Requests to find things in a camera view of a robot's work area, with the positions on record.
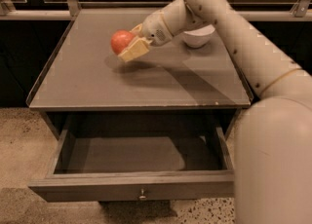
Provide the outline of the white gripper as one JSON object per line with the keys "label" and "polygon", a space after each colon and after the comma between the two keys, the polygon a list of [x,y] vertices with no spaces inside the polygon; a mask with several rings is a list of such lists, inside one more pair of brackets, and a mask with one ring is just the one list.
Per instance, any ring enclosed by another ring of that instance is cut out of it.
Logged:
{"label": "white gripper", "polygon": [[164,13],[159,10],[149,15],[144,22],[135,26],[131,33],[136,37],[119,55],[128,62],[149,52],[151,46],[163,46],[173,39],[173,34],[165,24]]}

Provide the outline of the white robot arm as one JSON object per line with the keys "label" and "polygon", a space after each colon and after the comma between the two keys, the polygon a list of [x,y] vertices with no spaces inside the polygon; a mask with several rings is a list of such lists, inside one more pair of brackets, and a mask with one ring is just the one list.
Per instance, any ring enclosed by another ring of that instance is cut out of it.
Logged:
{"label": "white robot arm", "polygon": [[111,47],[130,61],[205,23],[258,99],[235,136],[237,224],[312,224],[312,76],[227,0],[175,0]]}

